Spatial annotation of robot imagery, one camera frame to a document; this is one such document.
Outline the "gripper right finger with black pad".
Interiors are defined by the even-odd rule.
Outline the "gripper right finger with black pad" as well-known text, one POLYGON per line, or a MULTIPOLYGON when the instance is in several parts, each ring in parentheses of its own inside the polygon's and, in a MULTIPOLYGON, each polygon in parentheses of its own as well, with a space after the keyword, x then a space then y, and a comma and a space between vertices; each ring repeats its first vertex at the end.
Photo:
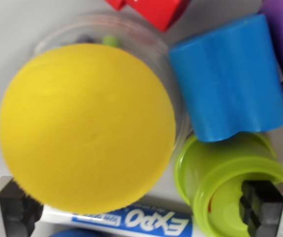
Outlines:
POLYGON ((283 183, 242 183, 240 217, 250 237, 283 237, 283 183))

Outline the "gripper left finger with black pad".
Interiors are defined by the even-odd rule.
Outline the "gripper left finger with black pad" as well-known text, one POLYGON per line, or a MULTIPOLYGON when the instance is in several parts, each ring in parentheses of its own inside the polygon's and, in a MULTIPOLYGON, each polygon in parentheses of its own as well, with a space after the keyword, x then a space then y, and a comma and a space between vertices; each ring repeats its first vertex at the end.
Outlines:
POLYGON ((30 237, 43 205, 27 195, 11 176, 0 178, 0 237, 30 237))

